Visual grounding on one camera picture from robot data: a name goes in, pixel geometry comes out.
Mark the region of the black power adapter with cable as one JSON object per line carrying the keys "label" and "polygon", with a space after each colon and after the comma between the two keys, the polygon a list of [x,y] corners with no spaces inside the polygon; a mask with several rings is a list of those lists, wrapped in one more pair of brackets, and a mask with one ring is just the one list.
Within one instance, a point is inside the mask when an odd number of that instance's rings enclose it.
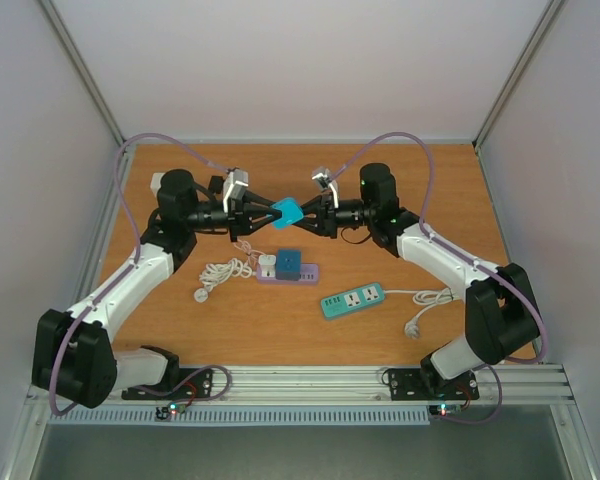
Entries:
{"label": "black power adapter with cable", "polygon": [[221,175],[213,175],[209,179],[208,190],[215,197],[219,198],[223,192],[225,178]]}

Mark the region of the white charger with cable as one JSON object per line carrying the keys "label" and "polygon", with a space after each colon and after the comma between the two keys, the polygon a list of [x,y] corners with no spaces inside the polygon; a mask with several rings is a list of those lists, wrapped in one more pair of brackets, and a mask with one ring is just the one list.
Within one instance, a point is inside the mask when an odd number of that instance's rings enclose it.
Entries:
{"label": "white charger with cable", "polygon": [[234,247],[245,255],[245,264],[251,276],[256,276],[258,273],[263,274],[265,278],[275,276],[276,256],[274,254],[258,250],[248,241],[241,239],[234,243]]}

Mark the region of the blue cube socket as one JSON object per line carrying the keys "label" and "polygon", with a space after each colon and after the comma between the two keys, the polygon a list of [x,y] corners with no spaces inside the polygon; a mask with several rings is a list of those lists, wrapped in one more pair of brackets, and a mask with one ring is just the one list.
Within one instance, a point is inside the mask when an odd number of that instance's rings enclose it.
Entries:
{"label": "blue cube socket", "polygon": [[279,249],[276,254],[275,278],[298,281],[301,277],[302,253],[297,249]]}

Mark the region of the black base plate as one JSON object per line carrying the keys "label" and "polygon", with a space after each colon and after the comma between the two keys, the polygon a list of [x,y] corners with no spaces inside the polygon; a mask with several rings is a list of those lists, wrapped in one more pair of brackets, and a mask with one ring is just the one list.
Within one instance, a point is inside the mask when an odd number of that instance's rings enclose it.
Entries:
{"label": "black base plate", "polygon": [[213,370],[205,369],[192,376],[195,368],[180,368],[173,371],[166,379],[154,385],[143,385],[141,388],[132,387],[122,391],[123,400],[188,400],[191,396],[195,399],[206,399],[211,395],[213,386]]}
{"label": "black base plate", "polygon": [[460,401],[480,398],[473,372],[465,372],[432,393],[425,385],[416,367],[388,368],[381,381],[389,388],[392,401]]}

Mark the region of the right controller board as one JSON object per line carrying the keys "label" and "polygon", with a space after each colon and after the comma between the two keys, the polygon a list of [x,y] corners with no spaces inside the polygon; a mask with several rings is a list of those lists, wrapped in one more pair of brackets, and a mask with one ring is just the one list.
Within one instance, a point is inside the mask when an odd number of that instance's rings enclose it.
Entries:
{"label": "right controller board", "polygon": [[464,410],[464,406],[460,404],[440,403],[429,406],[429,414],[432,416],[446,417],[456,415]]}

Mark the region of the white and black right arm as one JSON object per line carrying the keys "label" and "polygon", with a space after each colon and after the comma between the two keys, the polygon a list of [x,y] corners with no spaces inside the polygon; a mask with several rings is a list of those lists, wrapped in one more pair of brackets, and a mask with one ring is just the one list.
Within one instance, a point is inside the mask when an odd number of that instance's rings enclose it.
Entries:
{"label": "white and black right arm", "polygon": [[427,393],[443,396],[464,373],[512,360],[517,350],[546,337],[526,271],[515,263],[501,267],[470,254],[402,207],[387,165],[361,168],[360,196],[354,200],[340,198],[328,169],[315,170],[312,179],[322,193],[303,205],[298,227],[325,237],[346,227],[366,227],[376,245],[427,271],[464,303],[463,334],[420,362]]}

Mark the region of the light blue adapter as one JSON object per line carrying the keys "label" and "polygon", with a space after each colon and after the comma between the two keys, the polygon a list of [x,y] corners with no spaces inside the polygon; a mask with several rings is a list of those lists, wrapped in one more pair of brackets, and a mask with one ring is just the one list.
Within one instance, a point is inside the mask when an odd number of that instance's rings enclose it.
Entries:
{"label": "light blue adapter", "polygon": [[283,198],[275,202],[271,208],[279,211],[281,214],[281,216],[272,223],[278,230],[292,226],[304,218],[301,206],[293,197]]}

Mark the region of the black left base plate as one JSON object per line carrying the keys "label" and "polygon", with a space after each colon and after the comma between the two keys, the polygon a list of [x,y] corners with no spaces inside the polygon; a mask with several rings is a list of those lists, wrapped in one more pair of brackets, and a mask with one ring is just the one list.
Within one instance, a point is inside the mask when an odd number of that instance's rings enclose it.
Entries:
{"label": "black left base plate", "polygon": [[206,399],[211,395],[213,386],[213,370],[205,369],[192,376],[195,368],[180,368],[173,371],[166,379],[154,385],[143,385],[141,388],[132,387],[122,391],[123,400],[188,400],[191,396],[195,399]]}

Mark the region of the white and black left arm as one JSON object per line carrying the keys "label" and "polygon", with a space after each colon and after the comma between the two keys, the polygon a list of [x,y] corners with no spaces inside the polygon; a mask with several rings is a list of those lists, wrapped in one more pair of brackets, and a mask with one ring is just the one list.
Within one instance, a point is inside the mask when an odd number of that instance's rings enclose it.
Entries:
{"label": "white and black left arm", "polygon": [[271,201],[248,189],[246,172],[229,171],[220,198],[184,169],[156,173],[157,207],[123,264],[96,290],[65,311],[50,309],[38,321],[32,383],[71,406],[95,408],[114,391],[146,389],[159,398],[183,384],[176,354],[144,345],[115,352],[112,342],[127,318],[189,258],[200,233],[249,235],[281,216]]}

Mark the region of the purple power strip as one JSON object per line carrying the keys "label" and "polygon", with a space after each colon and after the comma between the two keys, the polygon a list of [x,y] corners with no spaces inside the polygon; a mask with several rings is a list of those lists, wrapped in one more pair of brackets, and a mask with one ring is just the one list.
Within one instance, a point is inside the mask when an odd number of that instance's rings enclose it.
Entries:
{"label": "purple power strip", "polygon": [[316,285],[319,281],[319,266],[303,263],[300,268],[300,277],[297,280],[283,280],[277,279],[275,276],[266,276],[262,273],[261,268],[258,268],[256,280],[267,285]]}

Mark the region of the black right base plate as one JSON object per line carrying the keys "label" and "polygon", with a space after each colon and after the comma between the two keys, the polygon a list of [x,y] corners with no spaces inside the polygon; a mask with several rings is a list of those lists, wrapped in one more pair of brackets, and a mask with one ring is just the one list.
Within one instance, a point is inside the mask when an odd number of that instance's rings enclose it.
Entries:
{"label": "black right base plate", "polygon": [[392,401],[460,401],[480,398],[473,372],[465,372],[432,393],[425,385],[416,367],[388,368],[381,381],[389,388]]}

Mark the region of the left controller board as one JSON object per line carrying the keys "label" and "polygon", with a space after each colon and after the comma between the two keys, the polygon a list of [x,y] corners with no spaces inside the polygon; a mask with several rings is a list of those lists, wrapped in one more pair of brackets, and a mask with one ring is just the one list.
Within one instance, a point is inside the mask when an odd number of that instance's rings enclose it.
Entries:
{"label": "left controller board", "polygon": [[188,406],[180,403],[170,403],[166,406],[157,407],[155,409],[155,420],[156,421],[171,421],[176,416],[186,412]]}

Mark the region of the white tiger print plug adapter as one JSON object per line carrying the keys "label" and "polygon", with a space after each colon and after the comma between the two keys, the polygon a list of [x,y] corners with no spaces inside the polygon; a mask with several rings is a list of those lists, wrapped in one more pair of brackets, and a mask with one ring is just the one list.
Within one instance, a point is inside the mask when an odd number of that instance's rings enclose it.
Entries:
{"label": "white tiger print plug adapter", "polygon": [[151,177],[150,190],[154,197],[157,197],[157,195],[158,195],[164,175],[165,175],[164,172],[156,172]]}

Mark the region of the teal power strip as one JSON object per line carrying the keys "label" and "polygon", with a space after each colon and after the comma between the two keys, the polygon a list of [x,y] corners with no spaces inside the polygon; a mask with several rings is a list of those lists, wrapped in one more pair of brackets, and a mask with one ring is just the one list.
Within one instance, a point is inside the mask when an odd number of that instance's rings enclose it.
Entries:
{"label": "teal power strip", "polygon": [[381,304],[385,291],[378,283],[356,287],[323,298],[320,308],[326,320],[334,320]]}

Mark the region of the aluminium front rail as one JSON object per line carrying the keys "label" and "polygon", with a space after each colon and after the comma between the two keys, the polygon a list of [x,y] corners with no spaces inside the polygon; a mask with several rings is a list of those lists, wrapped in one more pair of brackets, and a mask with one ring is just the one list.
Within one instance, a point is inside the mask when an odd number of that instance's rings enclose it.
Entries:
{"label": "aluminium front rail", "polygon": [[[385,366],[230,366],[231,387],[214,405],[389,405]],[[473,406],[573,405],[560,365],[497,365],[475,372]]]}

